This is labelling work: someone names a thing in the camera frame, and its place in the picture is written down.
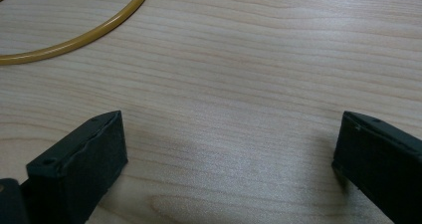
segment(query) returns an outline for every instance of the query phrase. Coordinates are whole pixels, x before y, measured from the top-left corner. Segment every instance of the wooden table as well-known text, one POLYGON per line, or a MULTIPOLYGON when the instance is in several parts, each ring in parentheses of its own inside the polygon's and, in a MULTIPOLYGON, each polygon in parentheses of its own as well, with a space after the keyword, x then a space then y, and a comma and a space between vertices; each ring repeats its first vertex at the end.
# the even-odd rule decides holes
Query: wooden table
MULTIPOLYGON (((5 0, 0 53, 129 0, 5 0)), ((0 67, 0 175, 122 110, 129 164, 88 223, 390 223, 330 167, 343 111, 422 136, 422 0, 146 0, 70 54, 0 67)))

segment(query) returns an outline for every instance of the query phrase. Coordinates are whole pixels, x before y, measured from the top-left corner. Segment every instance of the black object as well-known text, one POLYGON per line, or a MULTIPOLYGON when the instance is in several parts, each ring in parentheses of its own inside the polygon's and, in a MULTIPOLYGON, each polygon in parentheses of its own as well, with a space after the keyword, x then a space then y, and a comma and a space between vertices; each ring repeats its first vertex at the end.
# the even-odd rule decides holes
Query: black object
POLYGON ((20 188, 0 179, 0 223, 85 223, 126 164, 121 112, 91 118, 27 164, 20 188))
POLYGON ((422 223, 422 141, 377 118, 343 114, 332 167, 394 223, 422 223))

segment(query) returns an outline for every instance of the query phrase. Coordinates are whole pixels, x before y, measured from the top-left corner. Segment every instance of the wood grain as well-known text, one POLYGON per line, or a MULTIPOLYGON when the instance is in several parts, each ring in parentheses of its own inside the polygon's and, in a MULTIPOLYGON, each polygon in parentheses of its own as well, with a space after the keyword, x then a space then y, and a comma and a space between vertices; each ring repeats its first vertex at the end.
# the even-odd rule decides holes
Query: wood grain
MULTIPOLYGON (((5 0, 0 53, 129 0, 5 0)), ((129 165, 88 223, 390 223, 330 162, 341 114, 422 137, 422 0, 146 0, 73 53, 0 67, 0 173, 122 110, 129 165)))

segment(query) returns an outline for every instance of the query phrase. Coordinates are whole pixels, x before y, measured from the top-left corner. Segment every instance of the light wood surface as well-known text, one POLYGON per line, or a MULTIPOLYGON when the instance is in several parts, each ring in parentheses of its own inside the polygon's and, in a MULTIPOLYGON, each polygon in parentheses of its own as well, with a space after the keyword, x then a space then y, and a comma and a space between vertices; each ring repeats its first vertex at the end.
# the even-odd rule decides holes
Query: light wood surface
MULTIPOLYGON (((129 0, 5 0, 0 53, 129 0)), ((0 67, 0 175, 122 110, 129 164, 104 223, 390 223, 330 168, 342 112, 422 137, 422 0, 146 0, 73 53, 0 67)))

